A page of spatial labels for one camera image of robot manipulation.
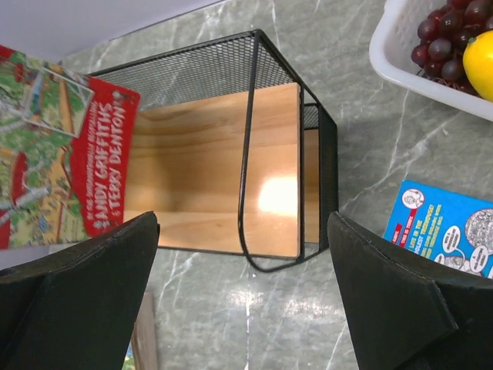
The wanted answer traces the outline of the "red 13-Storey Treehouse book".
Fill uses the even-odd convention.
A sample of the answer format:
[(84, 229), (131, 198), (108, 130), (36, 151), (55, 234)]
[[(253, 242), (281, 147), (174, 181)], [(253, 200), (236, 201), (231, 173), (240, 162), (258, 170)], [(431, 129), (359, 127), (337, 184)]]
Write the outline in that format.
[(139, 101), (2, 47), (2, 249), (77, 243), (123, 222)]

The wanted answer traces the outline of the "purple 117-Storey Treehouse book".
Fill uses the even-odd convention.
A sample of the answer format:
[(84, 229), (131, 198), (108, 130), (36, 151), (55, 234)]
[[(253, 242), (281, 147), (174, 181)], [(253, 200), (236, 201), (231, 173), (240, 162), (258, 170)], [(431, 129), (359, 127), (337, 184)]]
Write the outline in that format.
[(153, 294), (149, 291), (143, 295), (122, 369), (159, 369)]

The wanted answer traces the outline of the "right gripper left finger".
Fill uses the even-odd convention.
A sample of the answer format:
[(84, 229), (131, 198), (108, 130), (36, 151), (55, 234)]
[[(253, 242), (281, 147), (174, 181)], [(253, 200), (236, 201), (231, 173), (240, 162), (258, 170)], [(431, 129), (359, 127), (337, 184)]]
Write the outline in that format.
[(156, 255), (145, 212), (1, 271), (3, 369), (121, 369)]

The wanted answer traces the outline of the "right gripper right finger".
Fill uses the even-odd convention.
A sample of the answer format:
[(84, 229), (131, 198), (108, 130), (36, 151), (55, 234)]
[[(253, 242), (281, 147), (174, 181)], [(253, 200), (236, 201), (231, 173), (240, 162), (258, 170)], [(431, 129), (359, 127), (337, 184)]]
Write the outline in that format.
[(490, 369), (492, 281), (420, 257), (338, 212), (329, 249), (361, 369)]

